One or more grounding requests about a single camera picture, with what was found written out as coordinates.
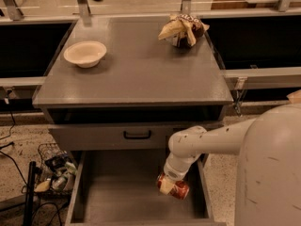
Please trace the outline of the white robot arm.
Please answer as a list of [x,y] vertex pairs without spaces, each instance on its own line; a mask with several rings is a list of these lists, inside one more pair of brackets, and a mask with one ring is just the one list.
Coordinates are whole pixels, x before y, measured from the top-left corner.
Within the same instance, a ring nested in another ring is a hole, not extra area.
[[208,131],[194,126],[173,134],[158,178],[160,191],[183,199],[179,187],[203,153],[236,153],[235,226],[301,226],[301,104]]

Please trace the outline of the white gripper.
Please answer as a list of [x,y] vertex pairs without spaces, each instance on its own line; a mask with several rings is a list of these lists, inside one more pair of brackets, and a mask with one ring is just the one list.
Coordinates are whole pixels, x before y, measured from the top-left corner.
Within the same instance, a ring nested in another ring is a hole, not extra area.
[[175,169],[169,162],[166,162],[164,165],[164,174],[167,177],[164,177],[161,180],[160,191],[163,194],[168,195],[175,185],[174,181],[181,181],[185,177],[187,171],[188,168]]

